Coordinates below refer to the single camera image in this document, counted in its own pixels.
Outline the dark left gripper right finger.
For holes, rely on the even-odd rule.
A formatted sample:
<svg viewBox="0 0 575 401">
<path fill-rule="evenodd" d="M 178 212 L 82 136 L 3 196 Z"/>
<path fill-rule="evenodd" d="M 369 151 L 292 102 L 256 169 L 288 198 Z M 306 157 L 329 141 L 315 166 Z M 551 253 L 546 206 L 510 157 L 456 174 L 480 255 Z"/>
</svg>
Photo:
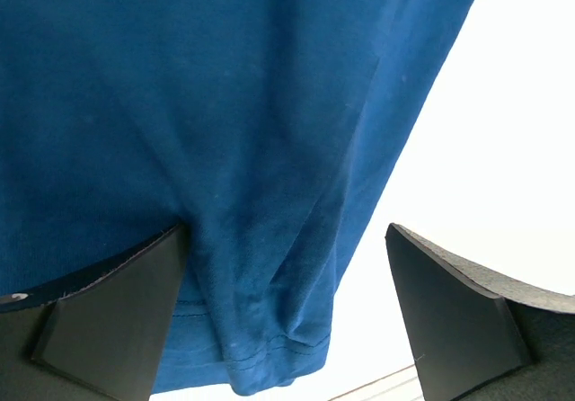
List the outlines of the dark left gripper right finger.
<svg viewBox="0 0 575 401">
<path fill-rule="evenodd" d="M 574 298 L 392 224 L 386 250 L 427 400 L 572 400 Z"/>
</svg>

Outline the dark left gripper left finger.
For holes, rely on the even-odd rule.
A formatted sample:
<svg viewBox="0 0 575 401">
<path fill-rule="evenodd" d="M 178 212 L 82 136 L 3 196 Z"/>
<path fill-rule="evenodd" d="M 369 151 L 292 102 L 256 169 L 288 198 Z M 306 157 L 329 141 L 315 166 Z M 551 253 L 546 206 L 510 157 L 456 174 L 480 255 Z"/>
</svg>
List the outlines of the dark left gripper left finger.
<svg viewBox="0 0 575 401">
<path fill-rule="evenodd" d="M 127 251 L 1 297 L 1 398 L 147 400 L 189 253 L 172 227 Z"/>
</svg>

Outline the blue mickey mouse t-shirt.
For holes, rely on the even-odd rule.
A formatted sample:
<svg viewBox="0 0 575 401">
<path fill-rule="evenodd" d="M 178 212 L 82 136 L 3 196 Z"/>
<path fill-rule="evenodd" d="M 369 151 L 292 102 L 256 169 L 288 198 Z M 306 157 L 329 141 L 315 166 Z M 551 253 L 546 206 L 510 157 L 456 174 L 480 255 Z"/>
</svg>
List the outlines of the blue mickey mouse t-shirt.
<svg viewBox="0 0 575 401">
<path fill-rule="evenodd" d="M 155 392 L 319 370 L 473 0 L 1 0 L 1 291 L 190 227 Z"/>
</svg>

